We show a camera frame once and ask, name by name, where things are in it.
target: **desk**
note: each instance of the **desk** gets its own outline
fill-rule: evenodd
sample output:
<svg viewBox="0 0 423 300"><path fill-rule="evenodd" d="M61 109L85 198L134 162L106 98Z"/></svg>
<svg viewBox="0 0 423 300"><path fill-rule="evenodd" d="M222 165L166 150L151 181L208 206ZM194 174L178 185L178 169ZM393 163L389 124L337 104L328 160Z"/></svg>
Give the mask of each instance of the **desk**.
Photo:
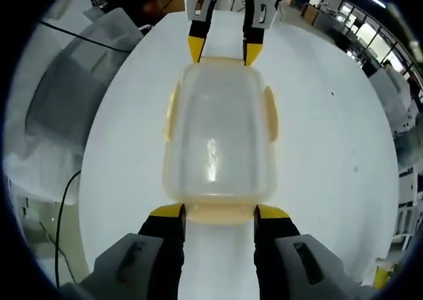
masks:
<svg viewBox="0 0 423 300"><path fill-rule="evenodd" d="M241 57L243 14L216 11L205 56ZM116 74L96 114L80 181L85 256L95 258L149 212L163 191L165 113L191 62L190 23L167 15ZM368 79L338 48L278 23L254 63L272 87L280 118L278 187L268 204L337 254L357 280L386 257L398 206L398 168L388 121ZM186 226L181 299L258 299L252 224Z"/></svg>

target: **floor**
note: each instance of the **floor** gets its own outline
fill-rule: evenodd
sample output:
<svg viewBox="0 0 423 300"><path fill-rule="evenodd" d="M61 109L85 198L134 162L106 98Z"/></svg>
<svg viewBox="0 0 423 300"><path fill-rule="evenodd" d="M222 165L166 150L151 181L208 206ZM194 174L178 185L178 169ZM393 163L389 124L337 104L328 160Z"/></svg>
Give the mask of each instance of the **floor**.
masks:
<svg viewBox="0 0 423 300"><path fill-rule="evenodd" d="M333 41L312 26L307 24L299 15L299 11L292 9L286 3L281 3L278 16L275 23L283 21L303 28L326 41L333 43ZM60 204L37 202L29 200L31 209L37 211L37 221L41 222L47 233L54 239L56 236L57 219ZM61 234L59 247L67 258L69 270L72 273L76 282L83 280L88 274L89 269L85 261L84 250L79 231L79 217L78 205L65 206L63 209L63 216L61 220Z"/></svg>

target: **white table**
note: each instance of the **white table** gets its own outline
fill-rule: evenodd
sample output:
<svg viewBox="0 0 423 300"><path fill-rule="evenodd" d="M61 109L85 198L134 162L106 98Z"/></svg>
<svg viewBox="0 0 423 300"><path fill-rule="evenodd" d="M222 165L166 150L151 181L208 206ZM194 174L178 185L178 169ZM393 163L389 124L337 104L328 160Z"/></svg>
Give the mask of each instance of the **white table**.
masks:
<svg viewBox="0 0 423 300"><path fill-rule="evenodd" d="M241 57L243 15L215 12L205 56ZM135 48L107 91L90 132L80 183L85 256L95 258L150 211L171 203L162 185L165 114L191 63L190 24L167 15ZM361 279L385 257L398 204L388 121L364 73L345 53L298 27L274 25L254 63L280 118L278 188L268 204L338 255ZM187 224L181 299L258 299L252 224Z"/></svg>

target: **plastic container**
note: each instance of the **plastic container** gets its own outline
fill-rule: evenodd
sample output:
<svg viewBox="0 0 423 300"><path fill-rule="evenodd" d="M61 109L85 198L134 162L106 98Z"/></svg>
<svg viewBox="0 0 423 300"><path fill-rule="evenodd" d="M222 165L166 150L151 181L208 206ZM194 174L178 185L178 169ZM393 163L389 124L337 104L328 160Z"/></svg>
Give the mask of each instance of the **plastic container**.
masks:
<svg viewBox="0 0 423 300"><path fill-rule="evenodd" d="M242 61L203 58L188 66L167 114L167 194L194 204L266 200L276 187L275 116L270 89Z"/></svg>

